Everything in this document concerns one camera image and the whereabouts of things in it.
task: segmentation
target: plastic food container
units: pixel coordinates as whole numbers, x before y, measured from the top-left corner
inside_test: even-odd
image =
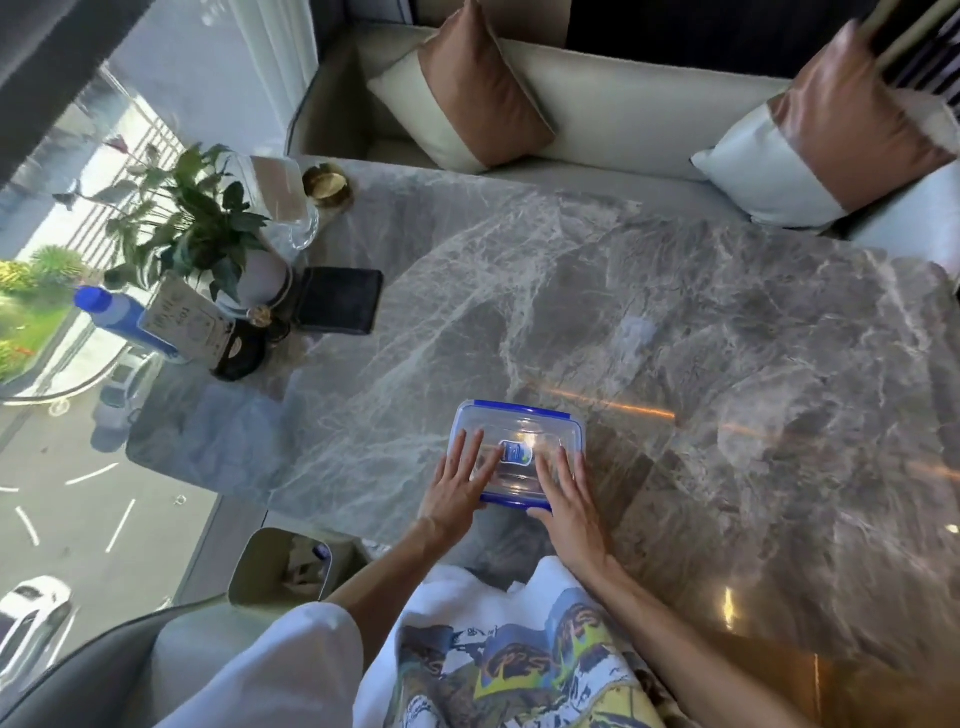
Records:
[[[461,404],[450,430],[447,452],[461,429],[467,431],[467,442],[478,429],[484,431],[475,470],[503,444],[500,464],[480,499],[511,508],[550,508],[537,477],[535,452],[542,452],[552,463],[561,445],[572,456],[587,443],[583,423],[572,415],[507,402],[467,400]]]

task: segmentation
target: container label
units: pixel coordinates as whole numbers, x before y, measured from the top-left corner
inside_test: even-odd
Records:
[[[517,443],[513,440],[501,440],[503,446],[503,457],[501,463],[510,463],[512,465],[530,465],[534,461],[534,451],[526,443]]]

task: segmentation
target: left hand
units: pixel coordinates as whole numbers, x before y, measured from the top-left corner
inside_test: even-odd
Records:
[[[473,435],[467,452],[467,431],[460,430],[450,454],[440,458],[433,480],[427,486],[414,528],[422,528],[433,543],[446,553],[467,535],[473,525],[473,512],[483,507],[480,495],[490,483],[493,471],[503,456],[503,446],[487,459],[476,477],[470,479],[476,465],[483,430]]]

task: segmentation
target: white car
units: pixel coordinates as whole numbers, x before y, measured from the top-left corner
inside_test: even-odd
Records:
[[[150,385],[154,383],[162,364],[158,353],[139,347],[132,347],[121,354],[104,382],[100,401],[93,410],[93,422],[97,427],[118,434],[129,432],[143,409]]]
[[[0,599],[0,692],[25,687],[70,610],[70,588],[53,576],[24,581]]]

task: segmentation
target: white sleeve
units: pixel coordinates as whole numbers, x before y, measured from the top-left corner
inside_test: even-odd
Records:
[[[157,728],[352,728],[363,642],[333,604],[278,619]]]

